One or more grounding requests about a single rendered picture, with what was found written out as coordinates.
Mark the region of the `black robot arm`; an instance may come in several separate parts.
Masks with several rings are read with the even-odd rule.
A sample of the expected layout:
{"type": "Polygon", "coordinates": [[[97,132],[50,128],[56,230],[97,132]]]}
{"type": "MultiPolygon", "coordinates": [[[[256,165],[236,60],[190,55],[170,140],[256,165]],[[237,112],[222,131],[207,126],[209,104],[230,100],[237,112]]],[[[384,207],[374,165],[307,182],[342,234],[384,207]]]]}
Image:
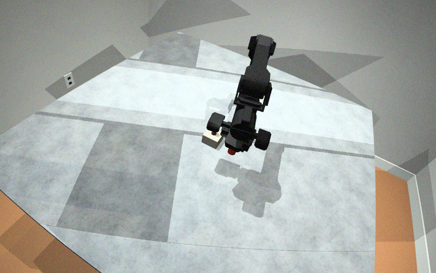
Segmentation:
{"type": "Polygon", "coordinates": [[[271,37],[253,36],[248,46],[248,57],[251,62],[241,75],[233,104],[236,104],[235,114],[230,131],[225,138],[225,146],[235,152],[248,151],[254,136],[256,112],[264,112],[268,106],[272,85],[267,61],[274,54],[276,43],[271,37]],[[239,94],[239,96],[238,96],[239,94]],[[263,99],[263,104],[259,99],[263,99]]]}

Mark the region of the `beige square block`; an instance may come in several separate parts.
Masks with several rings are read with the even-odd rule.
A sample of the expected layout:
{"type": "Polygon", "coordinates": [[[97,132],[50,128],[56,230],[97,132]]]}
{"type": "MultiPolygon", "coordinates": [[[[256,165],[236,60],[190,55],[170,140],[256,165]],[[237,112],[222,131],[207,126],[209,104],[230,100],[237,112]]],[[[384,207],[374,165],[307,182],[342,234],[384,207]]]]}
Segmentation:
{"type": "Polygon", "coordinates": [[[202,136],[202,143],[216,149],[223,140],[223,136],[221,136],[220,133],[221,130],[213,135],[212,131],[206,130],[202,136]]]}

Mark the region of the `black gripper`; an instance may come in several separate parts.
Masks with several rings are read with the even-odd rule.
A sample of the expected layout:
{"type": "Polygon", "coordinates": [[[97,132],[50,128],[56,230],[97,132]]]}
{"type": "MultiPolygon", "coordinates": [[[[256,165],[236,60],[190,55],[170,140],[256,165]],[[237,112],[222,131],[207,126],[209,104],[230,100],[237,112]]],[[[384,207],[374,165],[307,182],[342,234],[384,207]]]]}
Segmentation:
{"type": "MultiPolygon", "coordinates": [[[[226,138],[230,131],[232,122],[225,122],[224,119],[225,115],[219,114],[217,112],[212,113],[206,126],[207,130],[217,133],[219,132],[220,127],[222,127],[220,135],[226,138]]],[[[254,144],[255,147],[264,151],[269,145],[270,138],[271,133],[269,131],[259,129],[257,133],[257,130],[255,129],[254,136],[252,139],[250,139],[250,141],[252,141],[253,143],[254,139],[256,139],[254,144]]]]}

